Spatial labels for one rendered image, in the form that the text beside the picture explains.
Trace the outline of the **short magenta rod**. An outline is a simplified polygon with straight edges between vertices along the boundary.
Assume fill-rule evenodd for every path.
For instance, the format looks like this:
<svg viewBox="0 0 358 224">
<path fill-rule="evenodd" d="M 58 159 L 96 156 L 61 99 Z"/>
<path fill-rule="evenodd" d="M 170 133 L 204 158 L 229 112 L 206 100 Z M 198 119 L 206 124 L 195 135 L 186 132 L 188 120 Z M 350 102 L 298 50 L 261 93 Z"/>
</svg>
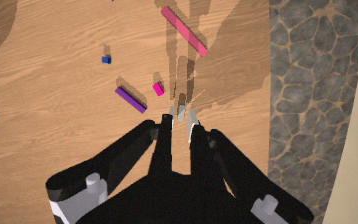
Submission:
<svg viewBox="0 0 358 224">
<path fill-rule="evenodd" d="M 162 90 L 159 83 L 153 85 L 153 88 L 154 88 L 155 92 L 157 93 L 158 97 L 164 94 L 164 91 Z"/>
</svg>

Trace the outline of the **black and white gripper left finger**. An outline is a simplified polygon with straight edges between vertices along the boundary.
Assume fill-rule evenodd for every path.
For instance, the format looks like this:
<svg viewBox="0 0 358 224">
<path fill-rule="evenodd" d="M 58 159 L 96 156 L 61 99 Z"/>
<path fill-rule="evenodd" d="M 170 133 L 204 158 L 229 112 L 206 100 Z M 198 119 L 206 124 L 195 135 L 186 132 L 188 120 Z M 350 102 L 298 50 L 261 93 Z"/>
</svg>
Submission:
<svg viewBox="0 0 358 224">
<path fill-rule="evenodd" d="M 117 188 L 156 141 L 139 202 L 139 224 L 168 224 L 172 207 L 172 128 L 176 106 L 160 124 L 144 120 L 100 153 L 52 175 L 46 190 L 56 224 L 75 224 Z"/>
</svg>

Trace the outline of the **pink flat bar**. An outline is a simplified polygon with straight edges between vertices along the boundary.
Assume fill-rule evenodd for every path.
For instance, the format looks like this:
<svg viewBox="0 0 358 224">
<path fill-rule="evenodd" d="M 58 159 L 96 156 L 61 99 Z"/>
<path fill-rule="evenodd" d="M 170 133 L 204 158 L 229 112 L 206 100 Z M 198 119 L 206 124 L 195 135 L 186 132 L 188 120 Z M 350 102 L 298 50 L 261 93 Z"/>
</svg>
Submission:
<svg viewBox="0 0 358 224">
<path fill-rule="evenodd" d="M 192 33 L 179 21 L 179 19 L 164 6 L 161 14 L 172 24 L 172 26 L 189 42 L 189 44 L 202 56 L 208 52 L 203 45 L 192 35 Z"/>
</svg>

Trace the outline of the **grey rod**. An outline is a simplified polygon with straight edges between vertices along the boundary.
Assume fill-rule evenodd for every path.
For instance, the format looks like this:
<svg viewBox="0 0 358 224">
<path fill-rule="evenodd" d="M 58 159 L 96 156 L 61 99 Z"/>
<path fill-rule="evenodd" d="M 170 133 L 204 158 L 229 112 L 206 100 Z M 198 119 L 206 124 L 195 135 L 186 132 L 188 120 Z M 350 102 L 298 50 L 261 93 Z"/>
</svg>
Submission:
<svg viewBox="0 0 358 224">
<path fill-rule="evenodd" d="M 185 106 L 186 106 L 185 104 L 180 104 L 180 106 L 179 106 L 179 112 L 178 112 L 178 118 L 177 118 L 177 121 L 179 121 L 179 122 L 183 122 Z"/>
</svg>

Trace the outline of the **purple rod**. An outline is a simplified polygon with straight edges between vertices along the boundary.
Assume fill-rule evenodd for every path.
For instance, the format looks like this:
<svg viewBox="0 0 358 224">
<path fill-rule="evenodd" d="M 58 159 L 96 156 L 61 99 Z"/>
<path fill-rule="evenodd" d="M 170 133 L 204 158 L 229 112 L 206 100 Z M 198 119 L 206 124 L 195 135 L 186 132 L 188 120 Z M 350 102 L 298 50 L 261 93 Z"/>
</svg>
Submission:
<svg viewBox="0 0 358 224">
<path fill-rule="evenodd" d="M 122 87 L 117 87 L 115 92 L 142 114 L 146 111 L 147 108 L 142 105 L 138 100 L 136 100 L 133 96 L 131 96 L 127 91 L 125 91 Z"/>
</svg>

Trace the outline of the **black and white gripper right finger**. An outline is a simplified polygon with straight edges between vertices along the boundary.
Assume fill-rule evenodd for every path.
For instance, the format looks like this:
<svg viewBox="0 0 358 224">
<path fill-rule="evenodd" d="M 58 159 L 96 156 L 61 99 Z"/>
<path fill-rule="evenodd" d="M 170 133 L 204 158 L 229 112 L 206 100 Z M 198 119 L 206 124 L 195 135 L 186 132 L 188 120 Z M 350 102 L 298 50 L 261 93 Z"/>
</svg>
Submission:
<svg viewBox="0 0 358 224">
<path fill-rule="evenodd" d="M 238 224 L 238 211 L 225 182 L 264 224 L 312 223 L 314 215 L 307 206 L 273 183 L 221 131 L 206 131 L 193 108 L 186 125 L 190 174 L 199 174 L 204 224 Z"/>
</svg>

